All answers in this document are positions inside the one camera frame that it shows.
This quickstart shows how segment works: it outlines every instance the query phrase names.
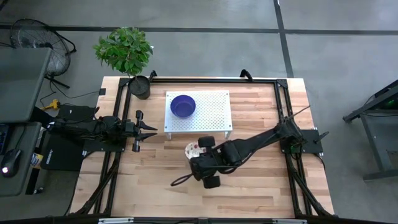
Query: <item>potted plant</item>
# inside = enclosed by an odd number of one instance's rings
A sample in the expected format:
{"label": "potted plant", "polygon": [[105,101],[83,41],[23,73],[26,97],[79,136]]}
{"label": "potted plant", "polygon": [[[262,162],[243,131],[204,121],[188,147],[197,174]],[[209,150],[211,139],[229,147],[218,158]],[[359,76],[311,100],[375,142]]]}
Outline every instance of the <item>potted plant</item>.
{"label": "potted plant", "polygon": [[131,94],[141,100],[150,96],[150,81],[147,77],[138,75],[146,67],[152,47],[145,39],[145,33],[134,28],[119,28],[105,39],[100,37],[99,44],[94,45],[97,59],[101,65],[106,62],[112,70],[116,69],[133,78],[129,81]]}

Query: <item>white perforated platform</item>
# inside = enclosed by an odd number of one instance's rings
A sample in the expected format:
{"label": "white perforated platform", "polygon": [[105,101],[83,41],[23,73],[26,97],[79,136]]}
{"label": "white perforated platform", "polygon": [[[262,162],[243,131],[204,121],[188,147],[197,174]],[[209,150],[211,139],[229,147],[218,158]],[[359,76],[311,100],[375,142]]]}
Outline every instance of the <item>white perforated platform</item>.
{"label": "white perforated platform", "polygon": [[[171,109],[172,100],[179,95],[191,96],[196,109],[188,118],[176,117]],[[223,131],[229,137],[233,127],[229,91],[167,91],[164,132],[171,138],[171,133],[205,133]]]}

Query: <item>gray concrete floor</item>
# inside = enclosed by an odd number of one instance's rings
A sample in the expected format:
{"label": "gray concrete floor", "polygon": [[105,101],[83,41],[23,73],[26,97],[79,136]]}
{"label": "gray concrete floor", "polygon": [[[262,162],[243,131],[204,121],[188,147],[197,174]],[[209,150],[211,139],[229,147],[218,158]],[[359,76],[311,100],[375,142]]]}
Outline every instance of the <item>gray concrete floor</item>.
{"label": "gray concrete floor", "polygon": [[[395,0],[280,0],[280,5],[287,29],[398,29]],[[0,12],[0,22],[23,17],[74,26],[277,28],[271,0],[13,0]],[[92,45],[106,32],[61,34],[78,49],[59,78],[72,86],[66,94],[95,91],[104,75],[119,75],[95,59]],[[0,37],[6,36],[0,30]],[[149,32],[147,37],[155,49],[144,74],[236,77],[246,68],[255,77],[286,77],[277,34]],[[314,122],[320,131],[330,131],[323,147],[335,213],[397,222],[398,179],[363,182],[376,163],[361,122],[345,124],[341,118],[397,79],[398,37],[288,35],[287,42],[294,75],[305,80]],[[49,93],[45,81],[40,95]],[[55,97],[76,105],[94,106],[97,100]],[[0,198],[0,219],[63,215],[76,179],[77,173],[49,172],[44,193]]]}

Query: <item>wooden table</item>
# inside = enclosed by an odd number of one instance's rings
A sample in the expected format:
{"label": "wooden table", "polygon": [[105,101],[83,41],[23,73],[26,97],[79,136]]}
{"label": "wooden table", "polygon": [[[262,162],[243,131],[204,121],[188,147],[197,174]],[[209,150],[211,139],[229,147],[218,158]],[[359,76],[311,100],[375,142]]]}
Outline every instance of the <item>wooden table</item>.
{"label": "wooden table", "polygon": [[[104,77],[106,94],[98,99],[98,116],[113,113],[120,77]],[[294,113],[308,106],[304,81],[287,79]],[[129,217],[231,217],[231,218],[290,218],[294,216],[285,158],[279,143],[255,153],[241,168],[230,175],[220,175],[221,187],[204,189],[203,183],[191,178],[184,184],[170,183],[190,173],[185,146],[205,134],[175,134],[171,141],[164,133],[165,92],[185,90],[229,90],[233,132],[230,139],[248,138],[273,128],[278,122],[274,88],[270,84],[226,83],[158,83],[151,86],[147,100],[131,98],[129,118],[135,121],[135,111],[144,112],[144,121],[158,129],[158,135],[141,143],[141,152],[134,153],[128,141],[122,154],[112,216]],[[119,117],[123,112],[126,90],[123,92]],[[310,109],[295,117],[302,129],[313,128]],[[217,144],[222,133],[215,134]],[[78,210],[98,186],[103,152],[86,158],[81,167],[71,212]],[[314,196],[333,213],[325,172],[319,158],[303,155],[307,184]],[[107,189],[104,193],[105,204]],[[300,208],[303,198],[298,190]]]}

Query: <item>green leaves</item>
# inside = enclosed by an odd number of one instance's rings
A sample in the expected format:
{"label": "green leaves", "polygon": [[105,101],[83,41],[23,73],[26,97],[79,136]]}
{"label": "green leaves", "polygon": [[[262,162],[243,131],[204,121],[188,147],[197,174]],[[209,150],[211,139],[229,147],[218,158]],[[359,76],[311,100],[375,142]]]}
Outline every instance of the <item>green leaves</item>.
{"label": "green leaves", "polygon": [[137,75],[147,66],[153,54],[145,33],[133,28],[119,28],[105,39],[100,37],[94,45],[95,55],[101,64],[104,61],[112,69]]}

